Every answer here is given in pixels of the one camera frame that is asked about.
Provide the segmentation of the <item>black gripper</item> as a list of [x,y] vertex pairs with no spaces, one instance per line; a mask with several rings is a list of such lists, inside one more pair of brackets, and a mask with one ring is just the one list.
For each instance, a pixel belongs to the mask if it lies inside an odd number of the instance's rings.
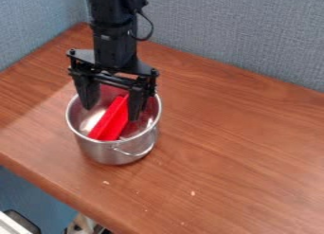
[[142,97],[156,94],[158,71],[138,58],[121,66],[106,67],[94,63],[93,51],[69,49],[70,65],[68,75],[74,80],[74,87],[81,104],[89,110],[100,99],[100,85],[106,84],[130,91],[128,99],[129,120],[136,121],[141,111]]

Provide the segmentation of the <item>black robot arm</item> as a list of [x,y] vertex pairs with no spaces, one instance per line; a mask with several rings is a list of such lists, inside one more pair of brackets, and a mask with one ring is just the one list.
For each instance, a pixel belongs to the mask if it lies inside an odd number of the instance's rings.
[[100,86],[129,92],[128,119],[136,121],[146,100],[156,94],[157,70],[137,57],[137,19],[144,17],[148,0],[86,0],[92,49],[69,49],[68,74],[85,109],[100,99]]

